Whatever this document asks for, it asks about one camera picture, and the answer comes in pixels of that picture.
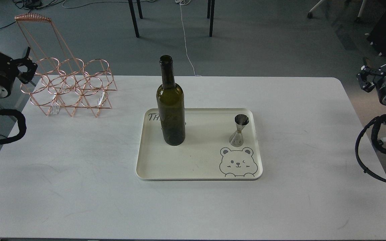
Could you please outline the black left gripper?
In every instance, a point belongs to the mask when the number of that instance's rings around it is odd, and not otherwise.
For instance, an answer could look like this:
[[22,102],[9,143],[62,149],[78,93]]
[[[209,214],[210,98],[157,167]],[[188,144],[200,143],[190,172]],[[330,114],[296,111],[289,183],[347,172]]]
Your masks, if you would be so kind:
[[27,47],[22,58],[14,59],[0,52],[0,86],[6,90],[12,90],[15,77],[21,83],[31,83],[35,76],[38,65],[29,58],[31,48]]

